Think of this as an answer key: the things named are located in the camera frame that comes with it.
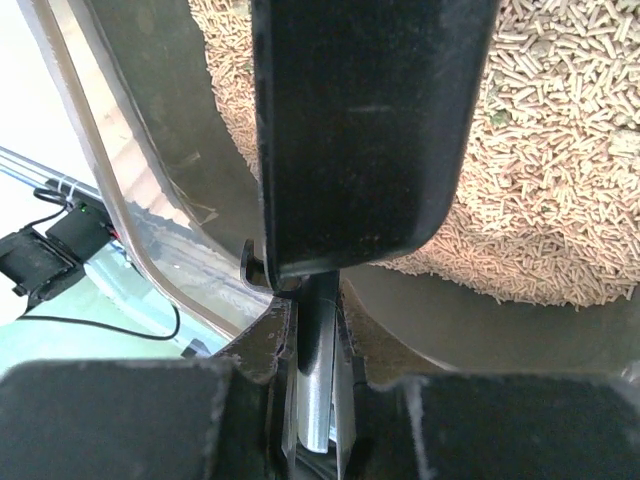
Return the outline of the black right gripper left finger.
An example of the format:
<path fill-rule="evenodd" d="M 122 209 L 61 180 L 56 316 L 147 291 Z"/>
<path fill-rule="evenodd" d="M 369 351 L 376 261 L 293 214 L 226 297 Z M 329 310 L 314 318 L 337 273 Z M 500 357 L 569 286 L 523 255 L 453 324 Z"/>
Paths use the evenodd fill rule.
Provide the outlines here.
<path fill-rule="evenodd" d="M 210 358 L 31 361 L 1 380 L 5 479 L 289 479 L 297 308 Z"/>

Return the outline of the black slotted litter scoop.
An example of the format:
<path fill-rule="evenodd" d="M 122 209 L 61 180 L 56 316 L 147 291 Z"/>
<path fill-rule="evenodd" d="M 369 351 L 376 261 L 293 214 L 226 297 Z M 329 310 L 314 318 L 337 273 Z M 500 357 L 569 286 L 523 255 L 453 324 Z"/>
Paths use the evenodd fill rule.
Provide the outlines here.
<path fill-rule="evenodd" d="M 453 203 L 498 5 L 251 5 L 264 255 L 246 283 L 294 296 L 313 276 L 415 252 Z"/>

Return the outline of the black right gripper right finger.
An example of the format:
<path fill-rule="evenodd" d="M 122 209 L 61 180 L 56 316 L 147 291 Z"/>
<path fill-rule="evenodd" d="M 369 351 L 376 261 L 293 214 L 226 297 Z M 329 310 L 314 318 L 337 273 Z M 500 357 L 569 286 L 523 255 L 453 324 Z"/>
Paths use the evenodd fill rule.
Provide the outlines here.
<path fill-rule="evenodd" d="M 613 376 L 429 370 L 348 282 L 334 363 L 342 479 L 635 479 L 639 389 Z"/>

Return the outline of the aluminium front mounting rail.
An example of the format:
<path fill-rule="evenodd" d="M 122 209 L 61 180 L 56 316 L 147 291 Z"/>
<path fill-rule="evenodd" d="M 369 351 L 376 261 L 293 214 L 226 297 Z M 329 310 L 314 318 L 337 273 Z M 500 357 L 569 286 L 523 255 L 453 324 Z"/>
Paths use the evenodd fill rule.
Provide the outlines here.
<path fill-rule="evenodd" d="M 1 172 L 33 188 L 49 188 L 67 198 L 86 197 L 101 202 L 96 187 L 31 160 L 12 150 L 1 148 Z"/>

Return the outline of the brown plastic litter box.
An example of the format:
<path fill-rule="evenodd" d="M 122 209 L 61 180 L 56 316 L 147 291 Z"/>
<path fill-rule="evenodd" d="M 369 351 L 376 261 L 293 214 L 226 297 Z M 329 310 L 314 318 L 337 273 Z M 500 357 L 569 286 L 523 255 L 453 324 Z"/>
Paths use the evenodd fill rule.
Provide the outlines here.
<path fill-rule="evenodd" d="M 271 297 L 240 278 L 264 255 L 260 185 L 215 105 L 184 1 L 23 1 L 102 201 L 137 268 L 226 338 Z M 382 333 L 444 370 L 618 372 L 639 357 L 639 304 L 499 305 L 431 276 L 341 270 Z"/>

